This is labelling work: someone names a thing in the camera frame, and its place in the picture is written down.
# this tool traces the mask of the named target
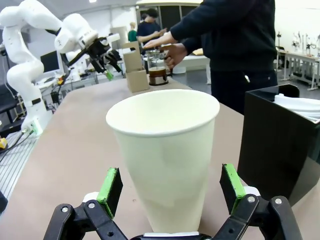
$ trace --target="black hair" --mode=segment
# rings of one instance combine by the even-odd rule
[[[148,15],[147,15],[146,13],[143,13],[143,14],[141,15],[141,20],[145,20],[147,16],[148,16]]]
[[[149,17],[152,17],[154,19],[156,19],[159,15],[158,15],[158,11],[155,10],[154,8],[149,8],[146,12],[145,12]]]

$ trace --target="brown box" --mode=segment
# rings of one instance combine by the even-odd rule
[[[139,43],[137,41],[128,42],[122,45],[123,49],[135,49],[123,54],[123,61],[125,69],[128,73],[138,71],[142,68],[142,60],[139,50]]]
[[[136,93],[149,89],[149,82],[146,70],[132,71],[126,73],[126,80],[130,92]]]

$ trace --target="green shirt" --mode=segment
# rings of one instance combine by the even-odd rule
[[[129,42],[135,42],[137,41],[137,32],[135,30],[131,30],[128,33],[128,40]]]

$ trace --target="computer monitor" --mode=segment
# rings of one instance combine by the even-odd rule
[[[60,69],[57,51],[42,55],[40,60],[43,63],[45,73]]]

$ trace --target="cardboard box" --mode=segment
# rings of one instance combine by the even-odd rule
[[[264,199],[284,196],[291,206],[320,178],[320,122],[274,103],[275,95],[298,98],[287,84],[248,91],[237,172]]]
[[[132,71],[126,73],[126,80],[130,92],[136,93],[150,88],[146,70]]]
[[[142,69],[142,60],[139,50],[139,43],[137,41],[128,42],[122,45],[123,49],[134,49],[133,51],[123,54],[123,61],[125,69],[128,73],[139,71]]]

